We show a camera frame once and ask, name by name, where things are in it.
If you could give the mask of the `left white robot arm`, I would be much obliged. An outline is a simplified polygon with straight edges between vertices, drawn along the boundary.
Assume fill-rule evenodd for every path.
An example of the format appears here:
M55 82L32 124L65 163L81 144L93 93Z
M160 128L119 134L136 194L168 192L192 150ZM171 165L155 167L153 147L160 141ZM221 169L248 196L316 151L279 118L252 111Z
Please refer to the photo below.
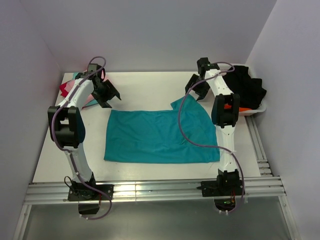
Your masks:
M101 108L110 109L109 101L114 97L120 99L120 93L109 81L105 80L105 68L90 63L87 70L80 72L74 80L67 96L57 106L47 110L50 137L56 146L65 153L72 169L72 181L83 183L79 194L86 200L96 197L98 188L91 181L94 174L89 167L85 151L85 124L81 116L82 108L93 97Z

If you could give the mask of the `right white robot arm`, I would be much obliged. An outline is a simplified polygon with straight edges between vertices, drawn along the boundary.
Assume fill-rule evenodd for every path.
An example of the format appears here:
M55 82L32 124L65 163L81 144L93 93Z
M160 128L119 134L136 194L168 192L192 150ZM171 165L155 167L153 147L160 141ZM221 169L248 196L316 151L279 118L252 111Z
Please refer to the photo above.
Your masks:
M235 128L239 119L240 96L234 93L225 82L223 75L233 72L235 67L230 65L228 70L221 70L219 64L211 63L207 57L197 60L198 74L192 75L185 86L185 94L194 91L198 99L206 97L209 90L214 95L211 110L211 120L215 126L217 140L216 148L220 151L216 189L222 195L229 194L234 187L242 187L243 176L239 161L235 157Z

